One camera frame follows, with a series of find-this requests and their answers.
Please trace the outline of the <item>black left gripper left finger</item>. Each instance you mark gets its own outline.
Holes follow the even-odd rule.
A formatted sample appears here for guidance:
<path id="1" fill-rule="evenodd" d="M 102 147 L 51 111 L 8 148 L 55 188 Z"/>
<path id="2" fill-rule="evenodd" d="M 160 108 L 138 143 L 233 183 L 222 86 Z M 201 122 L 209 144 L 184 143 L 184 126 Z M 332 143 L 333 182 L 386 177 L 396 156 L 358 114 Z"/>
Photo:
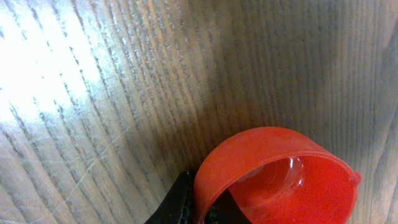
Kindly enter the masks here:
<path id="1" fill-rule="evenodd" d="M 145 224 L 192 224 L 193 205 L 193 176 L 191 172 L 185 171 L 179 174 Z"/>

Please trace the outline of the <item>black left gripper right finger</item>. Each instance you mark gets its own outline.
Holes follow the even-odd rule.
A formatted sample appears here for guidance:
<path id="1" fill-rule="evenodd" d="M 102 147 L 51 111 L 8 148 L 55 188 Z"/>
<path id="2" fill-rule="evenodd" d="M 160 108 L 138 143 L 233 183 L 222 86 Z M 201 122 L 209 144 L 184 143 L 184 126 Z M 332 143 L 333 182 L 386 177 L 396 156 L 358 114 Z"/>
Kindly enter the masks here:
<path id="1" fill-rule="evenodd" d="M 231 192 L 226 189 L 210 207 L 205 224 L 251 224 L 241 211 Z"/>

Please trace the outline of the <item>red measuring scoop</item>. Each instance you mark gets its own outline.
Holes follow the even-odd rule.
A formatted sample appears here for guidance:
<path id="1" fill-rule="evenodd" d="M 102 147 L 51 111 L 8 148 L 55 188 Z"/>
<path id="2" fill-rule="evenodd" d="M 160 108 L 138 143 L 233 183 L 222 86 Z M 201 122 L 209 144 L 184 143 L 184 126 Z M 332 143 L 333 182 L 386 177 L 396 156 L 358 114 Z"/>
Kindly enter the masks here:
<path id="1" fill-rule="evenodd" d="M 230 193 L 252 223 L 346 223 L 361 174 L 296 131 L 262 127 L 238 133 L 214 148 L 193 185 L 193 221 Z"/>

